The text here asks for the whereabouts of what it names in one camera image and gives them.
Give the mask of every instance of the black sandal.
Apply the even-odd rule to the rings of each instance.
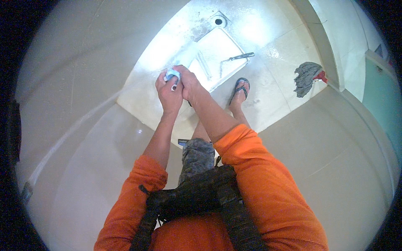
[[[239,79],[236,81],[236,85],[234,86],[234,92],[233,92],[232,97],[230,98],[229,105],[232,103],[232,100],[233,100],[233,97],[234,97],[235,93],[236,93],[236,92],[239,92],[239,91],[241,91],[241,90],[244,91],[244,94],[245,94],[246,99],[247,99],[248,93],[247,93],[247,90],[246,90],[246,88],[245,88],[244,86],[239,87],[239,88],[236,89],[236,87],[239,85],[240,81],[244,81],[244,82],[248,83],[248,91],[250,91],[250,87],[251,87],[251,86],[250,86],[250,82],[249,82],[246,78],[239,78]]]

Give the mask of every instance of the blue cloth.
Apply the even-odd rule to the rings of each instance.
[[[169,79],[171,79],[173,76],[176,76],[178,79],[180,79],[180,72],[175,71],[175,70],[173,70],[173,69],[169,69],[169,70],[166,72],[166,79],[169,80]]]

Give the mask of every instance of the camouflage shorts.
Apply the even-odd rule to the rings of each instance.
[[[181,170],[178,184],[180,185],[186,178],[197,173],[203,173],[214,167],[215,149],[212,142],[195,138],[187,141],[183,147],[183,169]]]

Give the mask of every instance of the orange shirt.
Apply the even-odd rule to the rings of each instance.
[[[243,201],[267,246],[273,250],[328,250],[325,232],[306,204],[287,168],[241,124],[214,144],[224,164],[232,165]],[[163,189],[168,174],[142,155],[123,184],[94,250],[129,250],[145,212],[148,191]],[[219,214],[178,218],[152,234],[150,250],[233,250]]]

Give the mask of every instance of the orange sleeve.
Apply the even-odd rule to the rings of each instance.
[[[214,144],[232,165],[243,201],[267,245],[274,250],[328,250],[324,229],[287,168],[244,124]]]
[[[167,178],[168,174],[158,162],[148,156],[140,156],[123,183],[120,196],[105,220],[94,250],[129,250],[146,207],[147,196],[138,186],[143,184],[148,191],[158,191],[165,187]]]

